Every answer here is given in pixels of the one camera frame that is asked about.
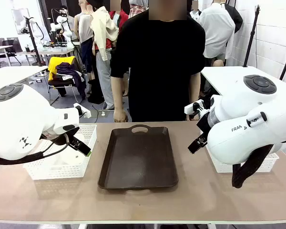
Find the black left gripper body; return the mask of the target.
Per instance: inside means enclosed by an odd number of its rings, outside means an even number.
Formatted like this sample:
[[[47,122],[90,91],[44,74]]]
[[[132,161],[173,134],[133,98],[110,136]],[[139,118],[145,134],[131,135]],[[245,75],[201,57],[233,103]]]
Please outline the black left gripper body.
[[[66,133],[59,135],[57,138],[53,139],[53,143],[56,145],[64,145],[70,143],[71,145],[78,144],[79,139],[75,137],[75,134],[79,131],[79,127],[67,131]]]

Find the person's right hand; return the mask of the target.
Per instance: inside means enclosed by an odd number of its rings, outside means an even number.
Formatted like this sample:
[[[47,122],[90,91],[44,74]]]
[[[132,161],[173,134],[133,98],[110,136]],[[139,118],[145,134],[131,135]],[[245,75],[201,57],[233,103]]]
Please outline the person's right hand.
[[[128,115],[124,111],[124,109],[115,108],[114,113],[113,113],[113,119],[115,123],[127,123]]]

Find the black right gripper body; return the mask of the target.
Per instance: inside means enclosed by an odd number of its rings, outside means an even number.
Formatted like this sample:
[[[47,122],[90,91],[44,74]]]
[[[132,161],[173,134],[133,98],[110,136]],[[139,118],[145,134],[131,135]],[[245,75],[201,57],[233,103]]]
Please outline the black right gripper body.
[[[211,128],[214,126],[210,116],[210,112],[202,115],[197,123],[197,126],[202,131],[202,135],[207,138]]]

